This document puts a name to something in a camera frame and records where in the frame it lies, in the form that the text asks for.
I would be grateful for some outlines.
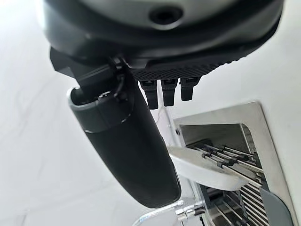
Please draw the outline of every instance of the black cylinder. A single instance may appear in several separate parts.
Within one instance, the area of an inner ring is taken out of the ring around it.
[[[120,184],[139,203],[159,208],[178,200],[181,187],[164,140],[138,88],[127,78],[123,100],[106,93],[98,100],[69,104],[87,137]]]

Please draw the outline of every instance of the white curved piece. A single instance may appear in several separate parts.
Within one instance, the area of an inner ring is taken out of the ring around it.
[[[204,159],[199,151],[184,147],[167,147],[167,149],[177,173],[199,184],[220,190],[236,191],[248,183]]]

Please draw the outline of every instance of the white wall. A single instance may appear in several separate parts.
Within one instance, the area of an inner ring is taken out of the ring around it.
[[[65,97],[76,82],[48,55],[33,2],[0,1],[0,226],[131,225],[147,208],[89,143]]]
[[[300,223],[301,1],[285,1],[280,27],[265,45],[204,76],[192,101],[180,100],[177,87],[175,106],[168,109],[173,119],[254,100],[262,104]]]

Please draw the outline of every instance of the rack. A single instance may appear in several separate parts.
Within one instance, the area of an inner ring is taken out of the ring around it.
[[[256,152],[247,153],[224,145],[215,147],[212,144],[202,142],[188,147],[200,151],[203,158],[248,182],[239,191],[223,191],[222,198],[213,202],[211,208],[219,213],[226,225],[269,226],[259,190],[261,187],[267,187],[267,185]],[[252,172],[254,177],[238,170],[235,167],[237,165]]]

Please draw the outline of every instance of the dotted grille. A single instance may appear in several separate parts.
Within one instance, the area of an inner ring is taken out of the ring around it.
[[[224,63],[210,64],[210,65],[193,65],[193,66],[185,66],[185,67],[173,68],[168,70],[138,69],[138,70],[133,70],[132,73],[136,81],[191,78],[191,77],[199,77],[208,74],[223,64]]]

